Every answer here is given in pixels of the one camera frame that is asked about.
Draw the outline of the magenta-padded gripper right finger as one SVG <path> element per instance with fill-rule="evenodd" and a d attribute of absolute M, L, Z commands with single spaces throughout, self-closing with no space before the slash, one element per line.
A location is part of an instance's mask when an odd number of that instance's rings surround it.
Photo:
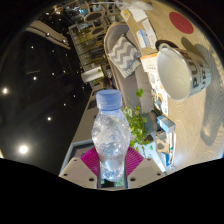
<path fill-rule="evenodd" d="M 124 171 L 126 189 L 140 188 L 165 176 L 152 158 L 144 158 L 131 147 L 126 154 Z"/>

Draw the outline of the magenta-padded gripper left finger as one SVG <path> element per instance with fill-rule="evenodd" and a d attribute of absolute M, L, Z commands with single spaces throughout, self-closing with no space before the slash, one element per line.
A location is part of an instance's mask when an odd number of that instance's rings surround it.
<path fill-rule="evenodd" d="M 78 186 L 97 189 L 100 163 L 94 147 L 90 148 L 83 156 L 73 157 L 59 176 Z"/>

